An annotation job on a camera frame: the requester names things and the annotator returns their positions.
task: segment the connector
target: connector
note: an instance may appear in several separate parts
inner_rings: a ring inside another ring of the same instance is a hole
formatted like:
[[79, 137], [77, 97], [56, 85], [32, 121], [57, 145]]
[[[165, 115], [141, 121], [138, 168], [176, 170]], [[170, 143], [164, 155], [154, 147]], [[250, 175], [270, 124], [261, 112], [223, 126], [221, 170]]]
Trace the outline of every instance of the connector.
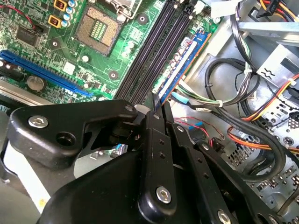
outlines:
[[61, 28], [61, 19], [57, 18], [57, 17], [54, 16], [54, 15], [50, 15], [50, 16], [49, 16], [48, 23], [49, 23], [51, 26], [54, 26], [54, 27], [56, 27], [56, 28]]
[[67, 7], [67, 3], [61, 0], [54, 1], [54, 8], [58, 9], [59, 11], [65, 12]]
[[9, 51], [9, 50], [3, 50], [0, 51], [0, 57], [2, 57], [4, 60], [11, 62], [17, 66], [20, 66], [24, 70], [31, 72], [32, 74], [35, 74], [41, 78], [46, 79], [47, 81], [54, 83], [58, 86], [61, 86], [67, 90], [70, 90], [75, 93], [82, 94], [84, 96], [92, 96], [92, 93], [88, 93], [85, 90], [81, 89], [80, 86], [77, 84], [74, 84], [70, 82], [69, 80], [66, 80], [65, 78], [60, 77], [59, 75], [46, 70], [45, 68], [27, 60], [24, 59], [15, 53]]

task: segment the pivot bolt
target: pivot bolt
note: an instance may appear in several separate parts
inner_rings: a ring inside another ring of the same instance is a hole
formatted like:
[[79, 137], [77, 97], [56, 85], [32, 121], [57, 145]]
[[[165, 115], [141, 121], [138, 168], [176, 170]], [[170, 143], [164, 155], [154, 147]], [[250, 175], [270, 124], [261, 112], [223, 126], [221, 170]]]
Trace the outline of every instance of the pivot bolt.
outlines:
[[227, 215], [224, 211], [219, 210], [219, 211], [217, 212], [217, 215], [218, 215], [218, 218], [220, 219], [220, 221], [221, 221], [223, 224], [231, 224], [228, 215]]
[[165, 187], [158, 187], [156, 190], [156, 195], [158, 199], [165, 204], [169, 204], [171, 201], [170, 192]]
[[273, 224], [278, 224], [278, 222], [272, 216], [269, 216], [269, 219]]
[[184, 131], [184, 129], [183, 129], [181, 126], [178, 126], [178, 130], [179, 130], [180, 132], [183, 132], [183, 131]]
[[32, 127], [45, 128], [48, 126], [48, 120], [43, 116], [32, 116], [29, 118], [28, 123]]
[[128, 111], [130, 111], [130, 112], [133, 111], [133, 108], [132, 108], [130, 105], [126, 105], [126, 109], [127, 109]]
[[202, 146], [205, 150], [209, 150], [209, 146], [207, 146], [206, 144], [202, 144]]
[[154, 117], [158, 120], [160, 119], [160, 117], [157, 114], [154, 114]]

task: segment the pci express slot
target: pci express slot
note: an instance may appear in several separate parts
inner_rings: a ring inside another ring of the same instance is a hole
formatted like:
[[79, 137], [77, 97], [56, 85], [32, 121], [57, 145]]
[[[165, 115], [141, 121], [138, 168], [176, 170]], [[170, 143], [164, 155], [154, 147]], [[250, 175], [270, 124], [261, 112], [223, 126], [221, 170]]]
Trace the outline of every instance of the pci express slot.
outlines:
[[147, 94], [152, 88], [153, 83], [161, 73], [167, 59], [170, 57], [171, 53], [174, 51], [175, 47], [181, 40], [182, 34], [186, 32], [189, 28], [191, 20], [189, 19], [189, 12], [192, 10], [185, 10], [179, 18], [176, 20], [175, 25], [172, 27], [171, 31], [168, 33], [163, 45], [159, 48], [158, 52], [155, 54], [150, 66], [142, 74], [142, 79], [135, 89], [132, 98], [129, 100], [132, 104], [141, 104], [146, 98]]
[[48, 70], [42, 68], [39, 65], [36, 65], [35, 63], [33, 63], [27, 59], [21, 58], [20, 56], [12, 53], [9, 50], [1, 51], [0, 57], [8, 62], [11, 62], [15, 65], [20, 66], [21, 68], [23, 68], [24, 70], [26, 70], [28, 72], [31, 72], [32, 74], [35, 74], [41, 78], [44, 78], [47, 81], [54, 83], [58, 86], [61, 86], [67, 90], [70, 90], [72, 92], [79, 93], [79, 94], [82, 94], [82, 95], [88, 96], [88, 97], [93, 95], [92, 93], [88, 93], [85, 90], [80, 89], [80, 87], [78, 85], [58, 76], [57, 74], [55, 74], [51, 71], [48, 71]]
[[177, 86], [178, 82], [189, 70], [193, 61], [202, 49], [205, 47], [207, 41], [210, 39], [211, 33], [197, 33], [192, 40], [192, 43], [186, 49], [185, 53], [182, 56], [181, 61], [174, 68], [170, 76], [165, 80], [164, 84], [161, 86], [159, 91], [159, 98], [161, 99], [161, 104], [164, 104], [167, 98], [170, 96], [171, 92]]
[[119, 87], [115, 98], [117, 99], [126, 99], [134, 83], [138, 81], [139, 72], [142, 69], [144, 63], [148, 60], [153, 47], [155, 46], [157, 40], [160, 39], [161, 35], [164, 33], [167, 24], [174, 16], [175, 0], [167, 0], [164, 7], [162, 8], [161, 13], [159, 14], [154, 26], [148, 34], [148, 37], [144, 41], [142, 47], [140, 48], [135, 60], [127, 72], [122, 85]]
[[19, 103], [28, 106], [40, 106], [53, 104], [48, 100], [40, 98], [30, 92], [27, 92], [17, 86], [11, 85], [3, 80], [0, 80], [0, 95], [8, 97]]

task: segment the black ram slot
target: black ram slot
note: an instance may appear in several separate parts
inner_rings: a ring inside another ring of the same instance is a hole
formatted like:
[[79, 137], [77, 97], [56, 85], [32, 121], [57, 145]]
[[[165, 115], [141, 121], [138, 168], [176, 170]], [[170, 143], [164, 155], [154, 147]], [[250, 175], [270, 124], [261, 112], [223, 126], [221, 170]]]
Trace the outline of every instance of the black ram slot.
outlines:
[[189, 15], [183, 14], [182, 17], [179, 18], [178, 23], [175, 25], [175, 28], [167, 36], [164, 45], [159, 49], [149, 69], [144, 75], [142, 75], [142, 81], [139, 83], [138, 88], [133, 94], [133, 97], [129, 100], [129, 102], [131, 102], [133, 105], [142, 103], [142, 101], [152, 88], [154, 81], [161, 73], [167, 59], [170, 57], [171, 53], [174, 51], [177, 44], [181, 40], [180, 37], [188, 29], [189, 24]]
[[134, 85], [134, 83], [138, 80], [139, 73], [138, 71], [144, 65], [144, 62], [147, 61], [150, 52], [155, 46], [157, 40], [162, 35], [167, 23], [174, 15], [174, 0], [167, 0], [165, 6], [163, 7], [157, 21], [155, 22], [153, 28], [151, 29], [147, 39], [145, 40], [143, 46], [138, 52], [136, 59], [133, 61], [127, 75], [122, 81], [122, 85], [119, 87], [115, 98], [124, 99], [126, 95], [129, 93], [130, 88]]

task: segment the capacitor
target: capacitor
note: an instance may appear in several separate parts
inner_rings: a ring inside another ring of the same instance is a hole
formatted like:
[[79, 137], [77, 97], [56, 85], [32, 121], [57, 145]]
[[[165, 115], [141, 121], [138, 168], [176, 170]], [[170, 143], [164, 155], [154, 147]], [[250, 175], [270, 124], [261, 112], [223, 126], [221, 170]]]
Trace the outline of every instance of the capacitor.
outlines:
[[67, 8], [65, 9], [65, 11], [66, 11], [66, 13], [68, 13], [68, 14], [73, 14], [73, 13], [75, 12], [75, 9], [73, 9], [72, 7], [67, 7]]
[[70, 7], [76, 7], [78, 4], [77, 4], [77, 1], [75, 0], [69, 0], [69, 6]]
[[37, 92], [44, 90], [47, 86], [47, 82], [44, 79], [37, 76], [29, 76], [26, 83], [31, 90]]
[[178, 61], [180, 58], [181, 58], [181, 55], [179, 55], [179, 54], [174, 54], [174, 56], [173, 56], [173, 59], [175, 61]]
[[220, 23], [220, 21], [221, 21], [220, 17], [216, 17], [216, 18], [213, 19], [213, 22], [214, 22], [215, 24]]
[[82, 61], [88, 62], [89, 61], [89, 57], [87, 55], [83, 55], [82, 56]]
[[176, 61], [174, 60], [170, 60], [169, 65], [173, 68], [174, 66], [176, 66]]
[[121, 55], [122, 57], [128, 57], [128, 54], [126, 52], [123, 52]]
[[130, 49], [129, 47], [125, 47], [125, 52], [126, 52], [127, 54], [130, 54], [130, 53], [131, 53], [131, 49]]
[[0, 67], [3, 67], [3, 66], [5, 66], [6, 65], [6, 61], [0, 61]]
[[67, 13], [64, 14], [64, 20], [66, 20], [66, 21], [70, 21], [71, 17], [72, 17], [71, 14], [67, 14]]
[[18, 66], [16, 64], [8, 63], [5, 65], [6, 69], [16, 69]]
[[132, 49], [134, 47], [134, 42], [133, 41], [129, 41], [128, 42], [128, 48]]
[[66, 20], [62, 20], [61, 21], [61, 26], [62, 27], [68, 27], [70, 25], [70, 22], [69, 21], [66, 21]]
[[185, 51], [184, 48], [182, 48], [182, 47], [179, 47], [179, 48], [178, 48], [178, 53], [179, 53], [180, 55], [182, 55], [182, 54], [184, 53], [184, 51]]
[[85, 89], [88, 89], [89, 87], [91, 86], [91, 83], [90, 82], [86, 82], [86, 83], [84, 83], [84, 85], [83, 85], [83, 87], [85, 88]]

